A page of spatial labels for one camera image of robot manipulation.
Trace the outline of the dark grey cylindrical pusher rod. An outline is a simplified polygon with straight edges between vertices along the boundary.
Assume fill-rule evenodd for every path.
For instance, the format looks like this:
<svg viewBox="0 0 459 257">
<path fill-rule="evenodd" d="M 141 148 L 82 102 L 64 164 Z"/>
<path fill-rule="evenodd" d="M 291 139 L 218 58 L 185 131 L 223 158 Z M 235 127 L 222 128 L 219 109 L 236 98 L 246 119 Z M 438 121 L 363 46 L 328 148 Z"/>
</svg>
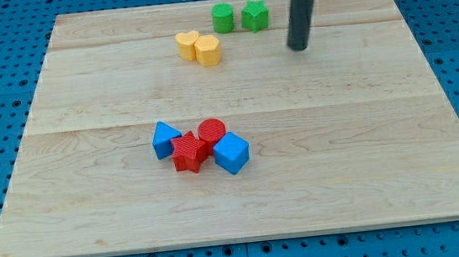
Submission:
<svg viewBox="0 0 459 257">
<path fill-rule="evenodd" d="M 290 0 L 288 20 L 288 48 L 305 50 L 309 46 L 314 0 Z"/>
</svg>

